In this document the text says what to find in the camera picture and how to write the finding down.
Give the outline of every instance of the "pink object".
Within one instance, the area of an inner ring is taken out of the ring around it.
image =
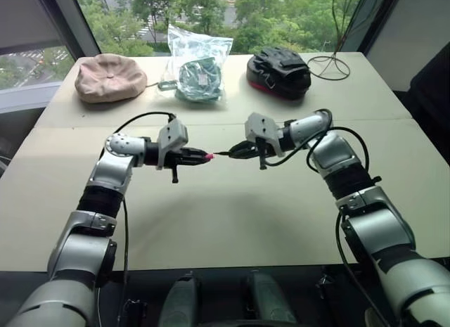
[[[136,61],[115,54],[87,58],[80,66],[75,88],[87,103],[114,102],[138,96],[147,75]]]

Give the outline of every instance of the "clear plastic bag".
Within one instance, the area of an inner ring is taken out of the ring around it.
[[[233,39],[196,34],[169,25],[167,43],[172,57],[158,84],[159,90],[173,91],[185,101],[218,101],[224,88],[221,68]]]

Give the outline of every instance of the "black wire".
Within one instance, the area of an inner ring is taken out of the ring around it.
[[[155,83],[149,84],[148,86],[146,86],[146,88],[150,88],[151,86],[156,86],[158,84],[159,84],[159,82],[155,82]]]
[[[124,311],[124,301],[125,301],[125,294],[127,291],[127,285],[128,285],[128,247],[129,247],[129,228],[128,228],[128,209],[127,209],[127,202],[125,201],[125,197],[122,201],[124,205],[124,221],[125,221],[125,247],[124,247],[124,278],[123,282],[124,285],[122,287],[122,295],[119,302],[119,311],[117,313],[117,327],[120,327],[122,315]]]
[[[344,37],[344,35],[343,35],[343,31],[344,31],[344,26],[345,26],[345,18],[347,17],[347,13],[348,13],[348,11],[349,11],[349,9],[350,9],[350,4],[352,3],[352,1],[353,0],[345,0],[345,2],[344,2],[344,11],[343,11],[343,13],[342,13],[342,24],[341,24],[341,27],[340,27],[340,30],[341,30],[341,33],[342,33],[342,37]]]
[[[175,115],[175,114],[167,113],[167,112],[165,112],[165,111],[150,111],[150,112],[148,112],[148,113],[140,114],[140,115],[134,116],[133,118],[130,118],[130,119],[127,120],[124,124],[122,124],[120,127],[118,127],[118,128],[115,130],[115,132],[113,132],[113,133],[115,134],[116,132],[119,132],[120,130],[124,129],[128,124],[130,124],[130,123],[136,121],[137,119],[139,119],[139,118],[141,118],[141,117],[144,117],[144,116],[149,116],[149,115],[166,115],[166,116],[169,116],[169,122],[172,121],[172,120],[174,120],[174,119],[176,118],[176,115]],[[103,154],[104,152],[105,152],[105,149],[102,148],[102,149],[101,149],[101,152],[100,152],[100,157],[99,157],[99,158],[101,158],[101,156],[102,156],[102,154]]]
[[[317,60],[317,59],[319,59],[319,58],[325,58],[325,60],[328,60],[328,59],[330,60],[330,62],[327,64],[326,68],[331,64],[331,62],[334,61],[337,70],[339,70],[344,76],[342,76],[342,77],[336,77],[336,78],[332,78],[332,77],[324,77],[322,74],[314,74],[314,73],[310,70],[309,72],[310,72],[313,76],[318,77],[319,79],[326,79],[326,80],[328,80],[328,81],[341,81],[341,80],[343,80],[343,79],[347,79],[347,78],[350,76],[350,73],[352,72],[352,71],[350,70],[350,67],[349,67],[348,64],[346,64],[344,61],[340,60],[339,58],[336,58],[335,53],[334,53],[332,56],[325,56],[325,55],[314,56],[313,58],[310,58],[310,59],[308,60],[307,65],[309,66],[309,63],[310,63],[311,61],[324,62],[324,60],[320,60],[320,61]],[[342,70],[339,68],[338,63],[343,64],[343,65],[348,69],[348,71],[347,71],[347,72],[342,71]]]
[[[331,15],[333,16],[333,21],[335,23],[335,29],[336,29],[337,42],[339,43],[339,41],[340,41],[340,31],[339,31],[339,24],[337,22],[338,19],[336,18],[335,2],[336,2],[336,0],[331,0]]]
[[[356,131],[354,131],[353,129],[350,128],[346,128],[346,127],[331,127],[329,128],[329,130],[342,130],[344,132],[349,132],[350,134],[352,134],[353,136],[356,137],[356,139],[359,141],[359,143],[361,144],[361,147],[363,148],[363,152],[364,152],[364,169],[368,172],[368,169],[370,167],[370,158],[369,158],[369,154],[368,154],[368,149],[367,149],[367,145],[366,142],[364,142],[363,138],[361,137],[360,134],[358,134]],[[308,154],[307,154],[307,165],[308,168],[313,170],[314,172],[318,172],[317,169],[315,167],[312,166],[311,164],[311,155],[314,152],[314,149],[319,145],[320,141],[322,140],[322,138],[320,138],[312,147],[311,149],[309,149]]]
[[[353,12],[353,14],[352,14],[352,17],[350,18],[349,24],[348,24],[348,26],[347,26],[347,31],[346,31],[347,36],[349,36],[349,31],[353,29],[353,24],[354,24],[354,21],[355,21],[355,19],[356,19],[356,13],[357,13],[359,10],[361,10],[362,7],[364,7],[364,5],[366,4],[366,2],[367,2],[367,0],[359,0],[358,6],[355,8],[355,10],[354,10],[354,12]],[[370,11],[369,11],[369,15],[372,14],[373,9],[375,9],[375,5],[376,5],[376,2],[372,5],[372,8],[371,8]]]
[[[366,292],[364,287],[361,285],[359,280],[354,275],[352,269],[350,268],[349,262],[347,261],[347,258],[345,257],[344,250],[342,249],[342,245],[340,243],[340,232],[339,232],[339,223],[342,219],[342,213],[339,212],[336,218],[336,224],[335,224],[335,236],[336,236],[336,245],[337,249],[339,250],[340,259],[342,260],[342,263],[344,264],[344,268],[347,271],[349,277],[353,280],[354,285],[359,289],[359,291],[362,293],[362,295],[366,298],[369,305],[372,306],[373,311],[378,315],[378,318],[380,319],[381,323],[385,327],[390,327],[389,322],[386,320],[386,318],[383,316],[381,311],[378,309],[377,305],[372,301],[370,295]]]
[[[300,150],[302,150],[304,148],[305,145],[308,144],[309,141],[315,139],[316,137],[319,137],[320,139],[318,140],[318,143],[320,143],[320,141],[324,138],[324,136],[326,135],[326,132],[330,129],[331,123],[333,122],[333,114],[331,113],[331,111],[329,111],[328,109],[319,109],[317,111],[321,111],[322,113],[327,113],[328,114],[328,124],[327,127],[324,130],[320,130],[318,132],[315,132],[314,134],[312,134],[311,136],[307,137],[307,139],[305,139],[302,143],[300,143],[300,145],[298,147],[296,147],[294,150],[292,150],[286,157],[284,157],[282,160],[279,160],[278,162],[275,163],[270,163],[267,162],[267,160],[265,158],[263,158],[264,164],[268,165],[270,167],[277,167],[279,165],[282,165],[283,163],[286,163],[289,159],[291,159],[296,153],[298,153]]]
[[[344,5],[342,6],[342,22],[340,26],[340,31],[344,30],[345,13],[347,12],[347,0],[344,0]]]
[[[299,150],[302,150],[302,148],[304,148],[304,146],[307,145],[307,143],[309,141],[311,141],[312,139],[315,139],[316,137],[319,137],[317,142],[309,149],[308,154],[307,154],[307,165],[308,165],[308,167],[310,169],[314,170],[315,172],[317,172],[317,169],[312,167],[311,161],[310,161],[310,158],[311,158],[312,153],[314,152],[314,149],[320,144],[320,142],[322,141],[322,139],[324,138],[324,136],[326,135],[326,133],[328,131],[340,130],[340,131],[344,131],[344,132],[349,132],[350,134],[352,134],[353,136],[355,136],[358,139],[359,143],[361,144],[361,147],[363,148],[363,152],[364,152],[364,169],[368,172],[368,169],[370,167],[370,160],[369,160],[369,154],[368,154],[367,145],[364,142],[363,138],[356,131],[354,131],[353,129],[346,128],[346,127],[331,127],[331,122],[332,122],[332,119],[333,119],[333,115],[331,114],[331,112],[328,109],[320,109],[320,110],[317,110],[317,111],[328,113],[330,122],[327,124],[326,129],[321,130],[319,132],[316,132],[315,134],[312,134],[310,137],[305,139],[298,147],[296,147],[295,150],[293,150],[289,155],[287,155],[282,160],[280,160],[278,162],[275,162],[275,163],[269,163],[267,161],[265,161],[264,163],[266,165],[270,166],[270,167],[276,167],[276,166],[282,165],[283,163],[285,163],[289,159],[291,159],[291,157],[293,155],[295,155]],[[344,220],[344,218],[342,217],[342,213],[339,212],[339,214],[337,215],[337,219],[336,219],[335,236],[336,236],[337,249],[339,250],[339,255],[340,255],[340,258],[342,260],[342,263],[344,264],[345,270],[348,273],[349,277],[354,282],[355,286],[361,292],[361,294],[367,299],[367,301],[368,301],[369,305],[372,307],[373,311],[378,315],[378,318],[380,319],[382,324],[385,327],[390,327],[389,322],[387,322],[386,318],[383,316],[381,311],[378,309],[378,307],[376,306],[374,301],[372,301],[371,297],[366,292],[366,290],[361,285],[361,283],[358,281],[358,279],[356,278],[356,276],[354,275],[352,269],[349,266],[347,258],[345,257],[345,253],[344,253],[344,251],[342,249],[342,245],[340,243],[339,223],[340,223],[341,219]]]
[[[369,11],[369,14],[366,16],[366,18],[364,18],[360,23],[358,23],[356,26],[351,27],[351,30],[349,31],[348,35],[352,35],[354,34],[358,29],[360,29],[361,27],[364,26],[364,24],[369,21],[372,17],[372,15],[378,11],[381,7],[381,4],[377,6],[377,2],[378,0],[374,0],[373,1],[373,5],[372,8]]]

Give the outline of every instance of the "black cable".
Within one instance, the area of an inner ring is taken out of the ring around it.
[[[97,323],[98,327],[103,327],[101,323],[101,315],[100,315],[100,288],[97,288]]]
[[[344,0],[344,4],[342,5],[342,22],[340,25],[340,31],[344,30],[344,22],[345,22],[345,13],[347,12],[347,0]]]
[[[309,66],[309,63],[311,61],[315,61],[315,62],[324,62],[326,60],[330,60],[330,62],[327,64],[327,66],[325,67],[324,70],[322,70],[322,72],[320,74],[314,74],[311,70],[309,71],[313,76],[318,77],[319,79],[325,79],[327,81],[342,81],[343,79],[347,79],[350,76],[350,73],[352,72],[350,70],[350,67],[348,66],[348,64],[346,64],[344,61],[340,60],[339,58],[336,58],[335,53],[331,56],[325,56],[325,55],[320,55],[320,56],[314,56],[313,58],[310,58],[307,62],[307,65]],[[335,66],[337,68],[337,70],[339,70],[344,76],[342,77],[336,77],[336,78],[332,78],[332,77],[324,77],[322,75],[322,73],[328,68],[328,66],[334,61]],[[343,70],[341,70],[338,66],[338,63],[341,63],[342,65],[344,65],[347,68],[347,72],[344,72]]]
[[[139,118],[141,118],[141,117],[144,117],[144,116],[149,116],[149,115],[166,115],[166,116],[169,116],[169,122],[172,121],[172,120],[174,120],[174,119],[176,118],[176,115],[175,115],[175,114],[167,113],[167,112],[165,112],[165,111],[150,111],[150,112],[148,112],[148,113],[140,114],[140,115],[134,116],[133,118],[130,118],[130,119],[127,120],[124,124],[122,124],[120,127],[118,127],[118,128],[115,130],[115,132],[113,132],[113,134],[115,134],[115,133],[119,132],[120,130],[124,129],[128,124],[130,124],[130,123],[136,121],[137,119],[139,119]],[[99,158],[101,158],[101,156],[102,156],[102,154],[103,154],[104,152],[105,152],[105,149],[102,148],[102,149],[101,149],[101,152],[100,152],[100,157],[99,157]]]
[[[353,0],[348,0],[347,5],[344,4],[344,11],[342,13],[342,24],[340,27],[342,35],[344,34],[343,31],[344,31],[344,26],[345,26],[345,18],[347,17],[347,13],[350,9],[350,5],[351,5],[352,1]]]
[[[352,35],[354,34],[358,29],[360,29],[361,27],[363,27],[367,21],[369,21],[372,17],[372,15],[376,12],[380,10],[381,4],[377,6],[377,2],[378,0],[374,0],[373,1],[373,5],[372,8],[369,11],[369,14],[366,16],[366,18],[364,18],[361,22],[359,22],[356,26],[351,27],[351,30],[349,31],[348,35]]]
[[[313,145],[313,148],[316,148],[316,146],[324,138],[324,136],[326,135],[327,131],[330,129],[331,124],[333,123],[333,114],[332,114],[331,111],[329,111],[329,109],[318,109],[316,111],[320,111],[322,113],[328,114],[328,124],[327,124],[326,128],[324,130],[320,130],[320,131],[315,132],[314,134],[312,134],[310,137],[308,137],[302,143],[300,143],[300,145],[298,147],[296,147],[294,150],[292,150],[286,157],[284,157],[282,160],[279,160],[278,162],[270,163],[270,162],[267,162],[267,160],[265,158],[262,158],[263,159],[263,163],[265,165],[268,165],[270,167],[277,167],[279,165],[282,165],[283,163],[286,163],[296,153],[298,153],[300,150],[302,150],[304,148],[304,146],[308,144],[309,141],[315,139],[316,137],[319,137],[319,140]]]
[[[337,42],[339,43],[340,31],[339,31],[339,24],[337,22],[338,19],[336,18],[335,2],[336,2],[336,0],[331,0],[331,15],[333,16],[333,21],[335,23],[335,29],[336,29]]]
[[[148,85],[146,85],[146,88],[150,88],[151,86],[157,86],[158,84],[159,84],[159,82],[148,84]]]
[[[120,327],[122,315],[124,311],[124,301],[125,301],[125,294],[127,291],[127,285],[128,285],[128,247],[129,247],[129,228],[128,228],[128,209],[127,209],[127,202],[125,201],[125,197],[122,201],[124,205],[124,221],[125,221],[125,247],[124,247],[124,278],[123,278],[123,287],[122,287],[122,295],[119,302],[119,309],[117,313],[117,327]]]
[[[339,250],[339,255],[340,255],[340,258],[342,260],[342,263],[344,264],[344,268],[347,271],[347,273],[348,273],[349,277],[351,278],[351,280],[353,281],[354,285],[358,288],[358,290],[366,298],[366,300],[368,301],[369,305],[372,306],[373,311],[378,315],[378,318],[380,319],[381,323],[385,327],[390,327],[389,322],[383,316],[381,311],[378,309],[377,305],[374,303],[374,301],[372,301],[370,295],[366,292],[364,287],[361,285],[359,280],[354,275],[352,269],[350,268],[349,262],[347,261],[347,258],[345,257],[344,250],[342,249],[342,245],[340,243],[339,223],[340,223],[341,219],[343,219],[342,218],[342,213],[339,212],[339,214],[337,215],[337,218],[336,218],[335,236],[336,236],[337,249]]]
[[[353,129],[350,128],[346,128],[346,127],[331,127],[329,128],[329,130],[342,130],[343,132],[349,132],[350,134],[352,134],[353,136],[356,137],[356,139],[359,141],[359,143],[361,144],[361,147],[363,148],[363,152],[364,152],[364,169],[368,172],[369,166],[370,166],[370,158],[368,155],[368,149],[367,149],[367,145],[366,142],[364,142],[363,138],[361,137],[360,134],[358,134],[356,131],[354,131]],[[314,149],[319,145],[320,141],[322,140],[322,138],[320,138],[312,147],[311,149],[309,149],[308,154],[307,154],[307,165],[308,168],[313,170],[314,172],[318,172],[317,169],[315,167],[312,166],[311,164],[311,155],[314,152]]]

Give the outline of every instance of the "black rubber sleeve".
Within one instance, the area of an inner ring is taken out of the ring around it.
[[[325,177],[331,193],[336,200],[375,185],[361,163],[355,163]]]
[[[123,195],[102,186],[87,186],[79,199],[77,210],[101,213],[116,218]]]
[[[146,140],[146,155],[143,159],[145,165],[158,165],[158,155],[160,149],[158,148],[158,143],[150,142],[150,139]]]
[[[282,151],[290,151],[295,149],[295,144],[293,142],[293,139],[290,135],[290,128],[284,127],[283,128],[283,137],[280,138],[280,147]]]

